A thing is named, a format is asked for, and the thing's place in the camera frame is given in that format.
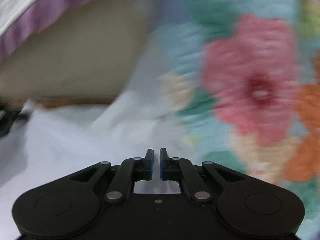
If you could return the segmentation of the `floral quilted blanket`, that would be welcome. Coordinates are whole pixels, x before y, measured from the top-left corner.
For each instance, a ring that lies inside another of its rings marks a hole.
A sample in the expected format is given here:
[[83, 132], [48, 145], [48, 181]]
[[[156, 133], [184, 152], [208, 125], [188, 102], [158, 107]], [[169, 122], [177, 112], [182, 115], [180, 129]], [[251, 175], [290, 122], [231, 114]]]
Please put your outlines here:
[[319, 236], [319, 0], [157, 0], [159, 77], [182, 140], [287, 188]]

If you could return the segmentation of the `white strawberry bear quilt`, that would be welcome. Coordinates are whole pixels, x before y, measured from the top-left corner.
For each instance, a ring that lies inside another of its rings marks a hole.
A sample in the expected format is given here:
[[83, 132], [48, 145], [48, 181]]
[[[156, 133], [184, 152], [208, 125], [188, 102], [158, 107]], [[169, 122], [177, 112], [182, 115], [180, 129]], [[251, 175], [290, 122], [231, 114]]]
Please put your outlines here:
[[31, 34], [53, 24], [70, 8], [90, 0], [1, 0], [1, 62]]

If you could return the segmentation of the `beige foam mattress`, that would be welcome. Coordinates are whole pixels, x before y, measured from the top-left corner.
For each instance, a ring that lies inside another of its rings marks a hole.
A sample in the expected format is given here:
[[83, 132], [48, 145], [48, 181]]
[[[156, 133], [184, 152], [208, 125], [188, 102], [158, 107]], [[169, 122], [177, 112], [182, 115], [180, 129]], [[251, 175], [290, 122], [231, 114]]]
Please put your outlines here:
[[90, 0], [67, 9], [1, 62], [1, 101], [113, 100], [153, 22], [153, 0]]

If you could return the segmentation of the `white garment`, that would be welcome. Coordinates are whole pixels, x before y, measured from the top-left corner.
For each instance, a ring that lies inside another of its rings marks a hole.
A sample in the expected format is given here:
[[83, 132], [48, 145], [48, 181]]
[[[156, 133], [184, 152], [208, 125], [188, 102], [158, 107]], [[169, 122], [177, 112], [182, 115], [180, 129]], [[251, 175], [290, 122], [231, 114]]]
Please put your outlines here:
[[48, 110], [30, 105], [30, 119], [1, 140], [1, 206], [23, 192], [99, 161], [119, 164], [166, 148], [189, 157], [166, 98], [145, 101], [134, 91], [108, 107]]

